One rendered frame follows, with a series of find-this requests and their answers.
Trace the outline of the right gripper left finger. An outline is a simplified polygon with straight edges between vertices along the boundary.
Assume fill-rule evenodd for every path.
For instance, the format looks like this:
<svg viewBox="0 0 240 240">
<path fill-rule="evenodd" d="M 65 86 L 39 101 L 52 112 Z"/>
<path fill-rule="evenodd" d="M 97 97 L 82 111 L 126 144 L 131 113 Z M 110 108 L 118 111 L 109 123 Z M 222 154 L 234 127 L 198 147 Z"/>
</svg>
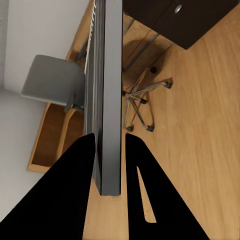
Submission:
<svg viewBox="0 0 240 240">
<path fill-rule="evenodd" d="M 0 222 L 0 240 L 82 240 L 96 154 L 81 136 Z"/>
</svg>

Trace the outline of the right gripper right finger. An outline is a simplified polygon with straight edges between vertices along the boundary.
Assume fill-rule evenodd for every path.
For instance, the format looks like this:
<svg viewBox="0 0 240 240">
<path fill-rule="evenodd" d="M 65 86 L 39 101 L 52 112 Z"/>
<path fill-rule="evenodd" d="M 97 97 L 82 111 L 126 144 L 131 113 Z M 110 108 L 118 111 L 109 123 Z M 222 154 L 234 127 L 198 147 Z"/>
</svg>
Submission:
<svg viewBox="0 0 240 240">
<path fill-rule="evenodd" d="M 145 142 L 125 134 L 129 240 L 210 240 Z M 156 223 L 145 220 L 139 168 Z"/>
</svg>

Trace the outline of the notebook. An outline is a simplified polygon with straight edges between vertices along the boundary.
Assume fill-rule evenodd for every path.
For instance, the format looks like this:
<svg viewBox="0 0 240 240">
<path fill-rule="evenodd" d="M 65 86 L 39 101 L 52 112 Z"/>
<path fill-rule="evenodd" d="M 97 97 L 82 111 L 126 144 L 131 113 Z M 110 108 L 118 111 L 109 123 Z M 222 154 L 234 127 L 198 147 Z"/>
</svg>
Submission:
<svg viewBox="0 0 240 240">
<path fill-rule="evenodd" d="M 85 64 L 85 135 L 95 135 L 92 178 L 101 196 L 121 195 L 123 2 L 94 0 Z"/>
</svg>

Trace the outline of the swivel chair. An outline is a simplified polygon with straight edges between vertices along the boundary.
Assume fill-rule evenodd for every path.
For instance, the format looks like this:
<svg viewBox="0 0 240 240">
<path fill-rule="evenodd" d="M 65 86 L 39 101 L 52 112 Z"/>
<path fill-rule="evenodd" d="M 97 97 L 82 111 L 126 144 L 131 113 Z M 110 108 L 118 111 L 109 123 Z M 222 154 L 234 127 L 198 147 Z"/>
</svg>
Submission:
<svg viewBox="0 0 240 240">
<path fill-rule="evenodd" d="M 77 58 L 79 61 L 83 57 L 87 57 L 87 48 L 88 42 L 85 42 Z M 122 77 L 124 77 L 125 71 L 126 70 L 122 68 Z M 126 127 L 131 104 L 143 127 L 149 132 L 154 128 L 151 125 L 146 125 L 141 116 L 136 102 L 146 105 L 147 100 L 138 95 L 161 85 L 164 85 L 168 89 L 171 86 L 170 82 L 162 81 L 137 91 L 148 71 L 155 74 L 157 68 L 155 66 L 152 68 L 147 67 L 130 92 L 124 91 L 124 89 L 122 90 L 122 96 L 126 98 L 122 128 L 128 132 L 132 132 L 133 128 L 132 126 Z M 65 106 L 64 111 L 66 113 L 69 112 L 70 109 L 76 109 L 84 114 L 84 95 L 85 67 L 79 63 L 42 54 L 37 54 L 34 57 L 21 91 L 22 97 Z"/>
</svg>

